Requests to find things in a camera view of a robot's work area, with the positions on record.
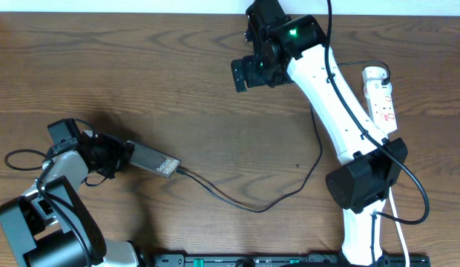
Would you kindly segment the white USB charger plug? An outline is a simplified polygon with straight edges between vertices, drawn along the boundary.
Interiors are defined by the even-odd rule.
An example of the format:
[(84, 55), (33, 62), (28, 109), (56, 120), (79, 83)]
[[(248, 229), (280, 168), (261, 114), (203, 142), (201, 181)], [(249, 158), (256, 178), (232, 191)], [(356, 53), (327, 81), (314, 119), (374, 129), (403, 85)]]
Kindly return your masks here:
[(362, 71), (363, 81), (367, 83), (369, 80), (381, 80), (384, 81), (388, 75), (387, 71), (382, 67), (369, 66)]

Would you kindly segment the white power strip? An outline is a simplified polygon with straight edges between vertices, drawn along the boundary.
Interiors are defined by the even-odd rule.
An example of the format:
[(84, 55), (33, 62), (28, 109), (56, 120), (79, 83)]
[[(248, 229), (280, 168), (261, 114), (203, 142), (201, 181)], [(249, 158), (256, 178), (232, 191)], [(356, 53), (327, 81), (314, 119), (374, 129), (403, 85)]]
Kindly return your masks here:
[(364, 85), (369, 116), (386, 135), (397, 130), (391, 93), (392, 85), (383, 85), (382, 80), (371, 79)]

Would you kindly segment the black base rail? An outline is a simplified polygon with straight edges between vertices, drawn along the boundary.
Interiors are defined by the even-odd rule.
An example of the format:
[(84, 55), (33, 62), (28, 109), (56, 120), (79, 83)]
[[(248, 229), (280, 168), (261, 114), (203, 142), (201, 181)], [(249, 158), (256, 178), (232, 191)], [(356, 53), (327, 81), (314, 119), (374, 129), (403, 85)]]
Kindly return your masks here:
[(190, 255), (156, 254), (157, 267), (278, 267), (278, 266), (352, 266), (341, 254), (307, 255)]

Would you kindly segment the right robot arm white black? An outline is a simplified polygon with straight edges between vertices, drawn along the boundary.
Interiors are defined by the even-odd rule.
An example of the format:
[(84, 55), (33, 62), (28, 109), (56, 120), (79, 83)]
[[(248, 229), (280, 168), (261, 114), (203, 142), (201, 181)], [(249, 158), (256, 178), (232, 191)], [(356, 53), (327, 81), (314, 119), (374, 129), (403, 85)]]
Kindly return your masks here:
[(295, 83), (325, 127), (341, 166), (326, 185), (344, 216), (342, 255), (357, 266), (381, 261), (379, 220), (407, 157), (401, 139), (390, 141), (361, 107), (340, 72), (326, 35), (313, 16), (292, 19), (278, 1), (254, 1), (246, 10), (245, 37), (253, 54), (231, 62), (237, 92)]

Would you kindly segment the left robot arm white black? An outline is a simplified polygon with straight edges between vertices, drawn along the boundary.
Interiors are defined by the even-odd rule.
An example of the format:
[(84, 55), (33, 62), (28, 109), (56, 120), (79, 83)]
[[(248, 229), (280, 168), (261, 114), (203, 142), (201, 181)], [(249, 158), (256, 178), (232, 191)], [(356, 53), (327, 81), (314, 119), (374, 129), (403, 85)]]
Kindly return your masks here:
[(88, 175), (113, 179), (129, 162), (134, 144), (77, 119), (48, 125), (53, 146), (41, 174), (19, 197), (0, 205), (0, 225), (19, 266), (144, 266), (129, 241), (104, 238), (78, 195)]

